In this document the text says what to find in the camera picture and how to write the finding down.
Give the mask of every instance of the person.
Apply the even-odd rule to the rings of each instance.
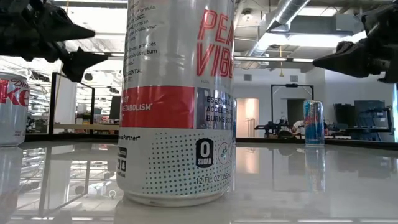
[[[304,121],[296,121],[296,123],[293,124],[292,133],[293,134],[299,134],[299,133],[304,134],[304,131],[301,132],[301,129],[304,130]]]

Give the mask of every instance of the blue can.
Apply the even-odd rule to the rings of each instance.
[[[319,146],[325,144],[325,127],[323,126],[323,105],[321,101],[304,102],[305,144]]]

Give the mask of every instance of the dotted pattern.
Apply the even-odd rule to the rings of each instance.
[[[195,143],[202,138],[214,141],[213,165],[208,168],[200,168],[195,164]],[[191,195],[224,190],[231,179],[232,163],[231,159],[224,165],[218,162],[218,148],[223,142],[230,141],[222,135],[205,136],[205,133],[197,131],[195,134],[181,135],[157,133],[151,145],[152,153],[147,158],[149,170],[145,173],[146,182],[141,193]]]

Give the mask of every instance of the glossy table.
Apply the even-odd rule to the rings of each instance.
[[[196,207],[159,208],[123,200],[115,144],[20,148],[0,151],[0,223],[398,223],[394,151],[238,144],[225,196]],[[19,186],[10,189],[16,179]]]

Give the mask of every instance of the reflected can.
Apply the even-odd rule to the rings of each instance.
[[[223,195],[233,168],[233,0],[129,0],[117,182],[136,202]]]
[[[323,105],[321,101],[304,102],[305,144],[308,146],[325,144],[323,125]]]
[[[25,141],[29,85],[25,77],[0,73],[0,147]]]

